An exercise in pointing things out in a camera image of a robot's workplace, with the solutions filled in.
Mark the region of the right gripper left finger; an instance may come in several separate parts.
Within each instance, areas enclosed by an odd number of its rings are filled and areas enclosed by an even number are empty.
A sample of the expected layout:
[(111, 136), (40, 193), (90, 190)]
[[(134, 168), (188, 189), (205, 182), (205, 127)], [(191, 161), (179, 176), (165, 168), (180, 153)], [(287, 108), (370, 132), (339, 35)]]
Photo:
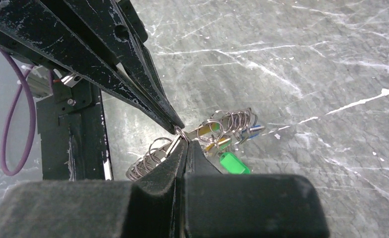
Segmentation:
[(0, 238), (174, 238), (179, 140), (141, 180), (45, 180), (16, 186), (0, 205)]

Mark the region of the blue key tag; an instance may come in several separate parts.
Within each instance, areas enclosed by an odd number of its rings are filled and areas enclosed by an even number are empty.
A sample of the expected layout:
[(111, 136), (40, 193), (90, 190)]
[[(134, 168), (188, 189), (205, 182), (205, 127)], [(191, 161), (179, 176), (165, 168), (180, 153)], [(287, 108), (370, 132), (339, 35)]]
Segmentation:
[(252, 139), (262, 133), (265, 130), (265, 127), (262, 125), (255, 125), (249, 127), (241, 132), (240, 138), (242, 141)]

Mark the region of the green key tag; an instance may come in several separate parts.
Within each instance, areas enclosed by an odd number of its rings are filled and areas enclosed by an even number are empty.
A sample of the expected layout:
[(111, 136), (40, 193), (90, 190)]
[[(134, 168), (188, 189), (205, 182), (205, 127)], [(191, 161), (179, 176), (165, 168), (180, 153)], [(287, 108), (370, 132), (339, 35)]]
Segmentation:
[(219, 160), (221, 166), (230, 174), (241, 175), (251, 173), (250, 169), (231, 152), (222, 153)]

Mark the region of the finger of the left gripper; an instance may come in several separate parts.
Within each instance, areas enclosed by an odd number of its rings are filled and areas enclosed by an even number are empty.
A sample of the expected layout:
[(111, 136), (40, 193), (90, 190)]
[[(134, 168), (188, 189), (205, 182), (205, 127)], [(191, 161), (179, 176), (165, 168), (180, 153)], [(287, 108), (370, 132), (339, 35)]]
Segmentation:
[(106, 47), (65, 0), (0, 0), (0, 45), (29, 62), (74, 73), (139, 110), (148, 104), (125, 85), (123, 67), (103, 59)]
[(163, 128), (184, 128), (184, 123), (166, 98), (149, 50), (143, 22), (129, 0), (67, 0), (65, 3), (106, 47), (103, 57), (123, 67), (125, 85), (147, 102), (142, 111)]

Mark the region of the yellow key tag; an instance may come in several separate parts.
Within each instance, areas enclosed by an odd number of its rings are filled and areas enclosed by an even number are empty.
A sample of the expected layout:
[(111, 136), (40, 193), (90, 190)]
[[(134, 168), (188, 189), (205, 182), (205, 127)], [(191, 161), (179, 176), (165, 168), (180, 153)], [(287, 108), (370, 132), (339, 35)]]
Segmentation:
[(203, 150), (207, 154), (223, 153), (231, 143), (232, 138), (227, 135), (223, 135), (220, 139), (217, 139), (216, 142), (205, 146)]

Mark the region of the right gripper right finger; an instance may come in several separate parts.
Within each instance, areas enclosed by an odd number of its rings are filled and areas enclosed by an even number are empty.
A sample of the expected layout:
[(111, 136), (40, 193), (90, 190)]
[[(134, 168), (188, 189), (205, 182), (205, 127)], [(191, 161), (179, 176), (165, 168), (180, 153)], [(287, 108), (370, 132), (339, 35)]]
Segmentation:
[(190, 142), (183, 179), (187, 238), (327, 238), (317, 190), (295, 174), (222, 174)]

